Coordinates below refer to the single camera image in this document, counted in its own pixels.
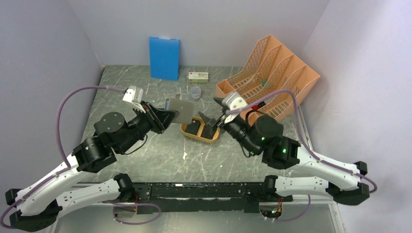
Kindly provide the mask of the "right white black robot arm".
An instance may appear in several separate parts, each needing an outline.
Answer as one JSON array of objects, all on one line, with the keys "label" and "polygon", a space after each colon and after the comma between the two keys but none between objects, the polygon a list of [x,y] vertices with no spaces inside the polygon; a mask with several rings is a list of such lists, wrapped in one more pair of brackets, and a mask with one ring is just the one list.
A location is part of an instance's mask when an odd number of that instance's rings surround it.
[{"label": "right white black robot arm", "polygon": [[316,195],[356,206],[370,197],[369,187],[360,177],[367,172],[366,163],[346,164],[304,149],[298,141],[284,136],[284,126],[268,115],[261,115],[252,125],[240,116],[229,123],[223,121],[223,116],[214,119],[202,112],[199,116],[209,130],[222,128],[229,133],[245,157],[262,155],[262,162],[271,168],[294,168],[309,174],[295,178],[266,176],[262,195],[268,201],[292,195]]}]

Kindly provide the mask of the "grey card holder wallet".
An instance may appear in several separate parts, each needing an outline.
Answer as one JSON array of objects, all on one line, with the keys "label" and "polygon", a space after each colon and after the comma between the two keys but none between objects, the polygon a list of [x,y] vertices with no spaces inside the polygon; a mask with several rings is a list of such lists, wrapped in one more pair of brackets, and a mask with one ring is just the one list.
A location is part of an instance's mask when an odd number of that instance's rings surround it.
[{"label": "grey card holder wallet", "polygon": [[194,103],[176,98],[166,99],[165,109],[175,111],[177,115],[172,123],[190,124],[194,113]]}]

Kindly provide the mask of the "yellow oval tray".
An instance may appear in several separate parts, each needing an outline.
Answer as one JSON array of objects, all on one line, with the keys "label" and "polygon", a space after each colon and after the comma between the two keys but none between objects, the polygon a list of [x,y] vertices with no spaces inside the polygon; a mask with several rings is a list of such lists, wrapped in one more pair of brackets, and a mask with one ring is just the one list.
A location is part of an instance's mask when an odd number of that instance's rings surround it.
[{"label": "yellow oval tray", "polygon": [[181,133],[182,133],[185,137],[192,138],[192,139],[195,139],[195,140],[198,140],[198,141],[202,141],[202,142],[205,142],[205,143],[209,143],[209,144],[216,142],[216,140],[200,140],[200,133],[201,133],[201,131],[202,131],[202,129],[203,129],[204,122],[203,122],[203,120],[202,120],[200,117],[198,117],[198,116],[193,116],[191,123],[192,123],[193,121],[199,121],[199,122],[200,122],[201,125],[200,125],[200,128],[199,128],[199,131],[198,131],[197,135],[188,134],[188,133],[184,132],[184,130],[185,130],[185,128],[186,128],[186,126],[187,126],[188,124],[181,124],[181,125],[180,125],[180,130],[181,130]]}]

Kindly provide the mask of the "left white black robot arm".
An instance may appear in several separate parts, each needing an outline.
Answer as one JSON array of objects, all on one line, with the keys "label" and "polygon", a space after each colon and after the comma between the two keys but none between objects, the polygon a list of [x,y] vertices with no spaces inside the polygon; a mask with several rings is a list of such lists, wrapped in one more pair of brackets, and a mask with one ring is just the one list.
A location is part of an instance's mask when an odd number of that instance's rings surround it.
[{"label": "left white black robot arm", "polygon": [[139,140],[146,141],[147,133],[163,133],[179,115],[176,110],[156,108],[142,101],[142,111],[126,121],[118,112],[105,114],[94,124],[95,133],[79,144],[71,154],[48,175],[24,189],[6,192],[9,208],[9,229],[36,232],[52,225],[66,213],[101,201],[130,201],[136,196],[131,178],[120,173],[114,178],[76,191],[70,188],[86,177],[96,175],[116,162],[116,155],[127,155]]}]

